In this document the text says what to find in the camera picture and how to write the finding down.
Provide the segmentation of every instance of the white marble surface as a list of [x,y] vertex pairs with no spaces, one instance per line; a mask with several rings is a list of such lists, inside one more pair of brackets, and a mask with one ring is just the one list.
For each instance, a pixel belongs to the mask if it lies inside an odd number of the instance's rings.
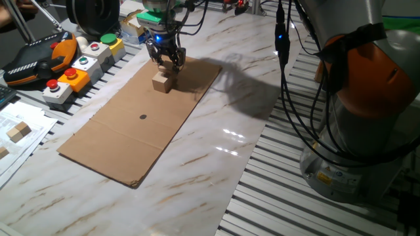
[[[189,22],[201,14],[194,12]],[[138,189],[55,150],[149,60],[145,50],[0,190],[0,222],[27,236],[214,235],[280,93],[274,20],[207,12],[201,31],[182,38],[188,56],[208,58],[223,70]],[[287,71],[301,48],[293,29],[291,39]]]

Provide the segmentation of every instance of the wooden block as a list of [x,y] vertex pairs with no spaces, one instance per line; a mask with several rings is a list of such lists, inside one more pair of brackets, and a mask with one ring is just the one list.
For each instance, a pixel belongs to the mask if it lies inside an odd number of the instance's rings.
[[322,73],[324,72],[324,64],[322,63],[322,61],[320,62],[320,64],[318,65],[318,68],[316,69],[316,73],[315,73],[315,78],[314,80],[318,83],[321,83],[322,80]]
[[5,147],[0,147],[0,159],[4,158],[7,154],[9,154],[9,151]]
[[21,122],[21,123],[18,123],[16,126],[15,126],[15,128],[17,129],[17,130],[19,130],[20,131],[20,133],[25,137],[27,134],[29,134],[32,130],[31,130],[31,128],[25,123],[25,122]]
[[30,132],[31,132],[31,128],[25,122],[21,122],[17,124],[15,127],[13,127],[12,129],[10,129],[7,132],[7,136],[9,136],[9,138],[13,142],[17,143],[19,142],[19,140],[21,140]]
[[172,66],[173,66],[172,62],[164,61],[163,64],[158,66],[157,68],[159,69],[160,72],[171,74],[173,73]]
[[171,90],[173,75],[157,72],[152,79],[153,89],[159,92],[168,93]]

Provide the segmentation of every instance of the cardboard sheet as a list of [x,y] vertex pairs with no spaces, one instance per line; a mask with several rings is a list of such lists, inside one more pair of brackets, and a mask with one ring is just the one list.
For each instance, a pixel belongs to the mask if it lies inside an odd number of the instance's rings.
[[172,90],[155,91],[149,60],[58,152],[111,179],[137,187],[221,70],[187,58]]

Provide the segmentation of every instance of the red button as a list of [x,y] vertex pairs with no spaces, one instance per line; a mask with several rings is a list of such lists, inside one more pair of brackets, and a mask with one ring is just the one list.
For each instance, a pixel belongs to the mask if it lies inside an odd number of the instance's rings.
[[53,44],[51,44],[51,45],[50,45],[50,48],[51,48],[51,49],[55,49],[55,47],[57,47],[57,45],[58,45],[58,43],[57,43],[57,42],[55,42],[55,43],[53,43]]
[[67,77],[71,77],[75,74],[76,74],[76,69],[74,68],[66,69],[66,71],[64,72],[64,75],[66,75]]
[[98,50],[98,49],[99,49],[99,45],[98,45],[97,43],[93,43],[93,44],[91,45],[91,49],[92,49],[92,50]]
[[56,89],[56,88],[58,87],[58,81],[57,81],[56,79],[50,79],[50,80],[47,82],[47,86],[48,86],[50,89]]

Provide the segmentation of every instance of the green object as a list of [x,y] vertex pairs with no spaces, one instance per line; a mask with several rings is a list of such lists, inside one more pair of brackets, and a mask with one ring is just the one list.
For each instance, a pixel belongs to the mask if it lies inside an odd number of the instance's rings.
[[117,36],[113,33],[107,33],[100,38],[100,41],[106,45],[113,45],[117,42]]
[[87,58],[86,57],[82,57],[79,59],[80,64],[84,65],[87,63]]
[[386,30],[407,30],[420,35],[420,19],[383,17]]
[[163,14],[160,12],[142,12],[137,13],[137,18],[147,20],[155,23],[159,23],[162,20]]

